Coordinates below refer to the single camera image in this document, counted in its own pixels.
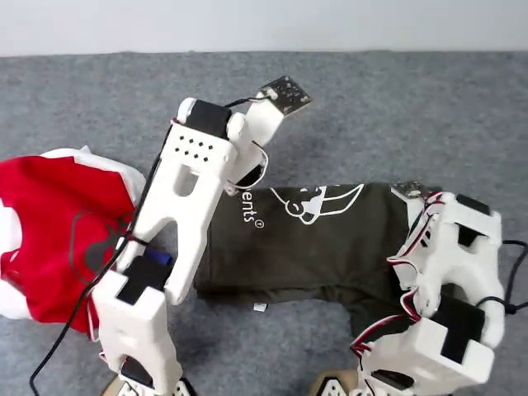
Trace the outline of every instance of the floor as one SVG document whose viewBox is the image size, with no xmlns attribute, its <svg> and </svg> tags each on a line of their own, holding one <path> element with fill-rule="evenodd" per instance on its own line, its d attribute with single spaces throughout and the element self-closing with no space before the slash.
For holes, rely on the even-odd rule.
<svg viewBox="0 0 528 396">
<path fill-rule="evenodd" d="M 314 102 L 271 142 L 263 186 L 418 179 L 489 203 L 504 237 L 528 239 L 528 54 L 112 54 L 0 59 L 0 71 L 0 160 L 88 144 L 145 172 L 182 99 L 226 103 L 289 74 Z M 170 250 L 171 235 L 160 243 Z M 515 254 L 502 250 L 503 281 Z M 527 283 L 523 268 L 517 300 Z M 348 320 L 337 304 L 257 313 L 193 294 L 170 311 L 188 378 L 219 396 L 306 394 L 319 371 L 355 364 Z M 457 394 L 522 393 L 527 327 L 528 309 L 508 318 L 489 383 Z M 29 394 L 58 333 L 0 318 L 0 393 Z M 37 380 L 41 394 L 99 394 L 111 373 L 98 351 L 70 333 Z"/>
</svg>

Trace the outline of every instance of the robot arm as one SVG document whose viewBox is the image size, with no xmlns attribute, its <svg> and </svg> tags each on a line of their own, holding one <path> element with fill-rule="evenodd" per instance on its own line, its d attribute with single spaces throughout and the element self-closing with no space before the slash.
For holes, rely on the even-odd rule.
<svg viewBox="0 0 528 396">
<path fill-rule="evenodd" d="M 501 217 L 486 205 L 447 192 L 425 200 L 405 244 L 387 260 L 407 290 L 402 306 L 413 324 L 375 342 L 363 342 L 365 334 L 356 339 L 356 394 L 450 394 L 488 381 L 504 307 L 495 301 L 483 309 L 475 305 L 488 296 L 503 298 L 497 275 L 501 243 Z M 446 284 L 459 286 L 461 296 L 443 295 Z"/>
<path fill-rule="evenodd" d="M 283 77 L 251 101 L 246 115 L 193 98 L 183 101 L 132 238 L 115 271 L 108 271 L 92 293 L 106 362 L 134 395 L 177 392 L 182 368 L 167 330 L 167 304 L 180 304 L 191 287 L 222 191 L 234 194 L 262 178 L 267 167 L 262 146 L 285 116 L 311 99 Z M 143 253 L 170 222 L 177 223 L 178 254 L 172 266 L 162 266 Z"/>
</svg>

